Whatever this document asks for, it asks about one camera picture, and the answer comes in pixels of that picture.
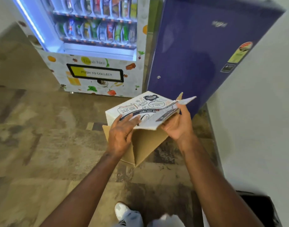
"cardboard box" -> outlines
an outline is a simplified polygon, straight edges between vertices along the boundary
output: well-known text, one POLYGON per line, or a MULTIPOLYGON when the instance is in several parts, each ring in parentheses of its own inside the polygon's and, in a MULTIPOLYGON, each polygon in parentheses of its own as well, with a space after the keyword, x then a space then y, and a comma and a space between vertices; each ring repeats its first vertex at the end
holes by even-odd
POLYGON ((158 126, 177 111, 176 102, 181 100, 181 104, 187 104, 194 98, 181 100, 181 93, 176 100, 171 100, 150 91, 134 97, 105 112, 108 126, 102 127, 106 139, 112 123, 120 114, 122 118, 131 113, 133 117, 140 114, 142 122, 134 128, 132 144, 121 159, 136 167, 168 137, 158 126))

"led light strip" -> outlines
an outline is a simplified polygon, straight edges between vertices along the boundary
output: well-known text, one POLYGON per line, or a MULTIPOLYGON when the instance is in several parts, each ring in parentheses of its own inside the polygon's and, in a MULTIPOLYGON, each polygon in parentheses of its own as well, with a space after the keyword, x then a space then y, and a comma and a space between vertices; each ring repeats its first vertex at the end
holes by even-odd
POLYGON ((25 16, 27 17, 28 21, 30 22, 30 24, 32 25, 33 29, 35 30, 37 36, 40 38, 40 40, 44 42, 44 39, 42 38, 40 32, 37 30, 37 28, 35 27, 34 23, 32 22, 31 18, 29 17, 27 11, 25 10, 25 8, 23 7, 22 3, 20 2, 20 0, 16 0, 18 5, 20 6, 20 8, 22 9, 22 11, 24 12, 25 16))

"person's left arm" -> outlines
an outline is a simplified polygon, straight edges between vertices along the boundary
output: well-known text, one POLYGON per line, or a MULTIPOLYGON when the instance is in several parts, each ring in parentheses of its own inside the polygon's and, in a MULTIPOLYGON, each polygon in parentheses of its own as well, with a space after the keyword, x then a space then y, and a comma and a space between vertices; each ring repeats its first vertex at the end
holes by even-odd
POLYGON ((133 128, 140 117, 129 115, 113 122, 109 131, 108 149, 90 173, 44 220, 40 227, 86 227, 96 210, 106 184, 121 157, 131 144, 133 128))

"person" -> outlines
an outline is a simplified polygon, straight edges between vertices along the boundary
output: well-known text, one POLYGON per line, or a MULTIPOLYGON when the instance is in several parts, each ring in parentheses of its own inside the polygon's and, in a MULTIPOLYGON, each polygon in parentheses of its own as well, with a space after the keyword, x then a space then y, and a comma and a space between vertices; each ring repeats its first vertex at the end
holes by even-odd
MULTIPOLYGON (((161 128, 175 140, 184 158, 191 182, 207 221, 212 227, 263 227, 263 224, 210 161, 208 153, 194 134, 190 113, 177 104, 181 114, 169 118, 161 128)), ((106 184, 116 165, 131 144, 133 128, 141 122, 132 115, 113 122, 108 148, 100 161, 77 187, 44 220, 41 227, 86 227, 96 210, 106 184)), ((139 212, 125 204, 115 205, 116 226, 143 227, 139 212)), ((163 215, 150 226, 184 226, 175 215, 163 215)))

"refrigerator door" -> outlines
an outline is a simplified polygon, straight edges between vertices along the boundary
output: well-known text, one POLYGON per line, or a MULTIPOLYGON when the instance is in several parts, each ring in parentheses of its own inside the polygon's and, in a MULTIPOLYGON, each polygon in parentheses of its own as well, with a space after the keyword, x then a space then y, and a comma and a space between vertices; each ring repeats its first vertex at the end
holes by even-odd
POLYGON ((137 59, 137 0, 13 2, 47 52, 137 59))
POLYGON ((261 0, 166 0, 147 89, 197 96, 193 116, 283 12, 261 0))

